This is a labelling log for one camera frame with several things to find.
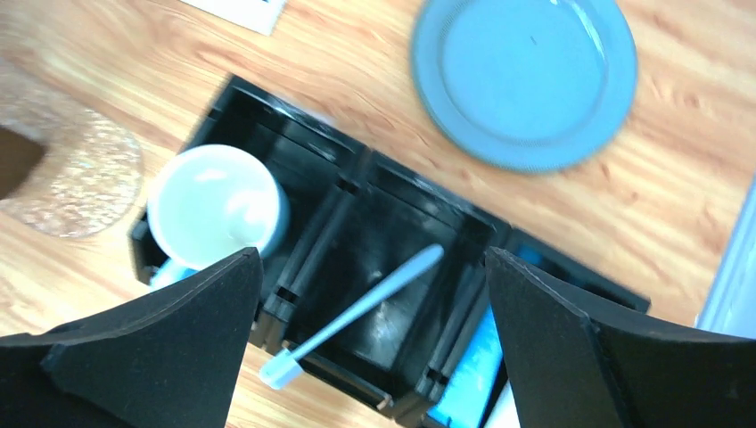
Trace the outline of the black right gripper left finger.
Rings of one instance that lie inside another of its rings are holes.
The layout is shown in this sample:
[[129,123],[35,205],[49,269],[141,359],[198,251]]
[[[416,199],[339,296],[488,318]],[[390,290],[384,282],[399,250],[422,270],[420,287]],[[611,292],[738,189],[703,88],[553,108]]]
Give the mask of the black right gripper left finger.
[[247,248],[115,308],[3,337],[2,426],[224,426],[261,285]]

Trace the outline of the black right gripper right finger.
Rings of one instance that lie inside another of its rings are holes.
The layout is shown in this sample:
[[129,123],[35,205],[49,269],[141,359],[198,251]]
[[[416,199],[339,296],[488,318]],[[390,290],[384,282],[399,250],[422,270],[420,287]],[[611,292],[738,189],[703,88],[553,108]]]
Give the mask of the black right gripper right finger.
[[650,317],[503,249],[485,268],[521,426],[754,426],[754,340]]

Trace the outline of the blue toothpaste tube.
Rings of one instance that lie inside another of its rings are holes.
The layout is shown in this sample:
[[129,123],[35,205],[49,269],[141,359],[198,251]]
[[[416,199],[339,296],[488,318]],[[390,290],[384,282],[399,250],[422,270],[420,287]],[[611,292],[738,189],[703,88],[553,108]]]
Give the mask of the blue toothpaste tube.
[[440,401],[427,416],[442,427],[477,427],[484,418],[503,359],[496,323],[487,307]]

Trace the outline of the white mug with blue handle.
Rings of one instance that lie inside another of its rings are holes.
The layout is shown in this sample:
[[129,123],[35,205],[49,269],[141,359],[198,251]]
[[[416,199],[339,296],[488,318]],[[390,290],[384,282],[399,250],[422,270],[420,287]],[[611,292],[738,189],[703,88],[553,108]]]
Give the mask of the white mug with blue handle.
[[246,247],[272,255],[284,242],[291,204],[261,160],[231,145],[203,144],[160,171],[146,215],[168,257],[149,281],[158,290]]

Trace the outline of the black compartment organizer box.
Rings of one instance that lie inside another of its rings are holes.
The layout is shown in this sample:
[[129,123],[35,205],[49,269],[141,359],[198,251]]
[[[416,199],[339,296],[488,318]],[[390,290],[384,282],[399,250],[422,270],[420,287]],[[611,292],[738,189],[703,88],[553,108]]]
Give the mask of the black compartment organizer box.
[[422,248],[444,258],[302,360],[306,372],[405,427],[442,427],[440,401],[489,305],[484,254],[500,247],[569,284],[639,312],[650,301],[466,199],[240,78],[189,146],[228,144],[264,163],[291,204],[264,259],[249,337],[295,347]]

